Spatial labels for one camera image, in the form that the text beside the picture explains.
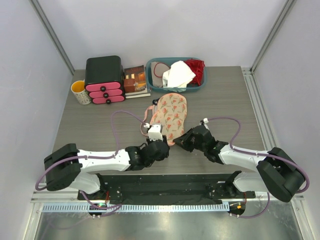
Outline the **pink mesh laundry bag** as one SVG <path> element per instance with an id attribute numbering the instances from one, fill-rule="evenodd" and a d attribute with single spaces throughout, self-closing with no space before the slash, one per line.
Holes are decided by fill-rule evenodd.
<path id="1" fill-rule="evenodd" d="M 184 122 L 187 112 L 186 98 L 178 93 L 168 93 L 145 110 L 143 119 L 146 120 L 148 113 L 152 113 L 149 124 L 161 124 L 161 132 L 166 136 L 167 143 L 171 147 L 175 144 L 174 139 L 185 133 Z"/>

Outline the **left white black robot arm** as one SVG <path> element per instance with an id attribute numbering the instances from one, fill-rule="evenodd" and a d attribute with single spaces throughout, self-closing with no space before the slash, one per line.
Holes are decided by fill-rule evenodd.
<path id="1" fill-rule="evenodd" d="M 169 156 L 167 140 L 147 140 L 140 146 L 129 146 L 118 151 L 86 151 L 69 143 L 44 159 L 48 191 L 73 188 L 100 200 L 107 192 L 99 175 L 103 171 L 140 171 L 155 161 Z"/>

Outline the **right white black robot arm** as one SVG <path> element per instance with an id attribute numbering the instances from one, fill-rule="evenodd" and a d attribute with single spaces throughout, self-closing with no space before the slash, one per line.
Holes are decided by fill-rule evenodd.
<path id="1" fill-rule="evenodd" d="M 182 149 L 199 150 L 213 163 L 234 165 L 250 172 L 236 173 L 226 184 L 226 193 L 233 198 L 243 192 L 266 192 L 278 200 L 288 203 L 307 181 L 296 163 L 280 148 L 270 151 L 252 151 L 236 148 L 228 142 L 216 140 L 204 125 L 191 128 L 174 139 Z"/>

